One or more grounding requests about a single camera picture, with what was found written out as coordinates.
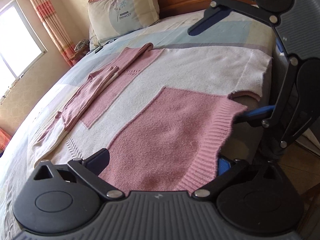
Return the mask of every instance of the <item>bed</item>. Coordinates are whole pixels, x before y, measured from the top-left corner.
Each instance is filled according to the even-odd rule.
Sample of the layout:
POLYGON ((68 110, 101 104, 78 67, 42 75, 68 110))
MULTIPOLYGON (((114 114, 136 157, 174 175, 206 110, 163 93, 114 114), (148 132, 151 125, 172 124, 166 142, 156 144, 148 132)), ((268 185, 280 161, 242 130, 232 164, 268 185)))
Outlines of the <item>bed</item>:
MULTIPOLYGON (((88 158, 102 147, 107 147, 119 131, 166 88, 202 95, 228 94, 248 109, 268 104, 271 56, 275 48, 272 29, 248 17, 231 13, 202 34, 188 36, 188 27, 203 16, 203 10, 210 1, 158 0, 160 22, 118 37, 103 46, 98 53, 88 54, 38 102, 0 159, 0 239, 12 239, 19 233, 12 205, 28 175, 40 160, 45 158, 54 164, 65 164, 73 158, 88 158), (41 141, 48 124, 55 119, 57 111, 66 105, 90 73, 110 64, 126 47, 137 49, 148 43, 152 43, 153 49, 158 50, 161 56, 130 80, 110 106, 103 108, 99 114, 91 111, 95 116, 93 119, 82 116, 73 129, 57 141, 55 147, 46 148, 45 154, 44 144, 40 148, 34 148, 41 141), (256 68, 255 74, 250 71, 251 67, 256 68)), ((234 125, 233 132, 226 143, 223 142, 220 153, 230 159, 247 159, 250 162, 261 137, 262 128, 252 128, 247 123, 234 125)), ((121 155, 119 158, 129 157, 130 155, 121 155)), ((108 172, 113 173, 112 178, 109 177, 112 183, 123 179, 119 169, 108 172)), ((152 175, 141 175, 141 170, 131 169, 128 176, 134 176, 135 172, 140 174, 141 181, 148 180, 147 183, 142 183, 148 185, 143 189, 172 189, 165 185, 153 186, 153 183, 157 185, 155 175, 159 169, 150 171, 152 175)), ((139 183, 129 181, 128 184, 132 185, 132 190, 142 189, 139 183)))

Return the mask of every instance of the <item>bedsheet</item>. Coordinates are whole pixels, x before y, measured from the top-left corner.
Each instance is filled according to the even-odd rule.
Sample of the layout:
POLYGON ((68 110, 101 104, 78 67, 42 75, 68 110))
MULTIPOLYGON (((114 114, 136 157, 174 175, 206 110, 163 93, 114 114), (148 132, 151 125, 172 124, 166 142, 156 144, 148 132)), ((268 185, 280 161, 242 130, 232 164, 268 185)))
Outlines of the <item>bedsheet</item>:
MULTIPOLYGON (((30 170, 35 165, 33 156, 29 154, 30 145, 39 139, 48 120, 53 120, 57 111, 62 109, 74 95, 88 74, 111 62, 125 47, 138 48, 151 42, 155 49, 201 49, 203 47, 207 49, 209 54, 215 53, 215 47, 241 47, 271 56, 275 45, 275 37, 271 28, 237 13, 231 13, 229 17, 198 36, 188 36, 187 28, 198 21, 202 15, 203 11, 199 11, 169 17, 153 26, 124 35, 104 46, 97 54, 91 53, 84 57, 46 93, 19 127, 0 159, 0 239, 12 239, 20 231, 12 214, 12 205, 30 170)), ((247 105, 249 108, 265 105, 268 101, 271 82, 270 68, 267 68, 264 73, 264 79, 259 102, 248 96, 236 98, 235 101, 247 105)), ((67 136, 47 158, 55 164, 61 164, 65 163, 67 159, 86 158, 94 153, 95 149, 90 152, 87 149, 79 149, 70 138, 67 136)), ((251 153, 255 152, 258 146, 260 138, 261 130, 253 129, 247 124, 236 125, 233 135, 221 152, 231 158, 241 154, 245 158, 250 158, 251 153), (237 145, 236 153, 234 150, 230 150, 235 143, 237 145)), ((88 138, 88 145, 92 145, 90 141, 91 138, 88 138)))

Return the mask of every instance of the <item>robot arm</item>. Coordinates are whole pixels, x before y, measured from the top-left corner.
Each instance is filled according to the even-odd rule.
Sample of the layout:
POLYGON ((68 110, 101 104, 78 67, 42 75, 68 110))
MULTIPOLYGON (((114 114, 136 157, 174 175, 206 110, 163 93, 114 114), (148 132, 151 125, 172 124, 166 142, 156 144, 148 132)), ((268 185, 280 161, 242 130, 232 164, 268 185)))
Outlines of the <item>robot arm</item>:
POLYGON ((289 64, 276 105, 246 112, 236 122, 262 125, 281 149, 293 143, 320 116, 320 0, 254 1, 258 8, 237 0, 212 0, 204 18, 188 33, 198 35, 231 11, 274 30, 289 64), (282 115, 294 85, 299 99, 288 120, 282 115))

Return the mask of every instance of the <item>window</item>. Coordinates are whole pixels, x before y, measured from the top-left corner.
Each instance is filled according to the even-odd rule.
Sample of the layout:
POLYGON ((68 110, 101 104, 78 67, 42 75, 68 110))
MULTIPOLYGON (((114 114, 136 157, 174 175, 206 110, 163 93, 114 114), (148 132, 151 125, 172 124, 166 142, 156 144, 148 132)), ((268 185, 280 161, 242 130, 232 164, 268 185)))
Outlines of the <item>window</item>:
POLYGON ((0 95, 3 95, 46 49, 16 0, 0 11, 0 41, 0 95))

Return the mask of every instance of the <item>knit fabric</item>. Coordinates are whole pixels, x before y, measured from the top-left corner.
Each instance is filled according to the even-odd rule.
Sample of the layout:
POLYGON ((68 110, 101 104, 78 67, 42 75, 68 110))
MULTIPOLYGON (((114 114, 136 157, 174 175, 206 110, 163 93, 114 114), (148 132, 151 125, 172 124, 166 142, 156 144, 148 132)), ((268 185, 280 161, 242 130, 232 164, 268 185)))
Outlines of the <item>knit fabric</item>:
POLYGON ((110 163, 100 178, 126 194, 191 193, 215 178, 232 120, 245 110, 228 96, 162 88, 110 142, 110 163))
MULTIPOLYGON (((142 62, 142 57, 137 58, 137 64, 142 62)), ((159 57, 154 60, 147 68, 140 71, 134 79, 126 82, 120 82, 123 75, 129 76, 131 67, 136 64, 133 62, 127 70, 124 71, 116 80, 114 80, 98 97, 107 96, 106 91, 117 82, 126 87, 119 93, 114 93, 110 100, 114 100, 109 106, 110 101, 105 98, 97 107, 96 100, 89 106, 85 114, 91 112, 98 115, 98 112, 104 113, 95 120, 92 125, 84 125, 84 115, 80 122, 73 127, 66 138, 45 158, 52 159, 54 163, 67 163, 70 159, 77 156, 79 158, 88 158, 101 148, 106 148, 115 135, 128 122, 130 122, 141 110, 159 93, 163 87, 173 87, 184 90, 207 93, 211 95, 228 95, 232 98, 241 91, 235 91, 235 87, 241 82, 246 66, 253 66, 252 78, 247 76, 247 81, 253 83, 259 80, 260 87, 255 85, 242 87, 244 94, 251 92, 256 96, 262 95, 262 84, 264 72, 268 69, 270 57, 264 53, 246 48, 238 47, 198 47, 188 49, 163 49, 159 57)), ((268 75, 265 77, 267 88, 263 90, 264 99, 268 99, 268 75)), ((258 106, 255 99, 249 97, 236 98, 237 102, 254 109, 258 106)), ((234 126, 233 136, 223 147, 223 154, 233 158, 251 158, 256 151, 260 141, 260 128, 252 128, 247 123, 241 123, 234 126)))
POLYGON ((94 99, 110 85, 123 71, 125 71, 141 54, 151 50, 152 43, 141 48, 125 48, 121 54, 101 69, 90 73, 87 81, 76 91, 71 99, 58 111, 53 122, 48 125, 39 140, 31 146, 35 165, 50 154, 71 131, 81 115, 86 111, 94 99))
POLYGON ((83 124, 90 128, 94 122, 111 106, 114 100, 121 94, 127 85, 134 80, 146 67, 158 58, 163 49, 147 50, 114 80, 103 92, 92 102, 90 107, 81 117, 83 124))

